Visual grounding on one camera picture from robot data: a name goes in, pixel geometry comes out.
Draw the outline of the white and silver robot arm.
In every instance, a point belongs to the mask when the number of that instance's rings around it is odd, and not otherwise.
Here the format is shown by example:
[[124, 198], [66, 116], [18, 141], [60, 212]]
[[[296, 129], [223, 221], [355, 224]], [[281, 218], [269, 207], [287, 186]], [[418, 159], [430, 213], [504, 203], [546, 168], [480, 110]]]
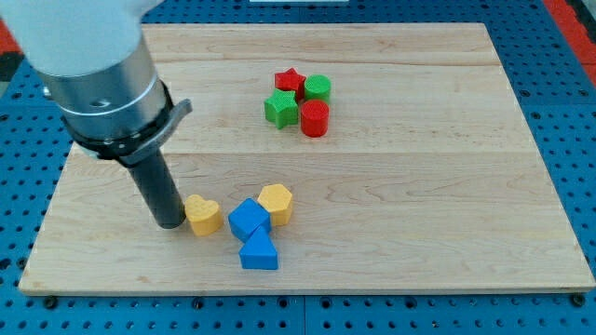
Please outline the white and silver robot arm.
[[159, 155], [189, 100], [173, 104], [142, 32], [160, 0], [1, 0], [1, 18], [73, 139], [134, 167]]

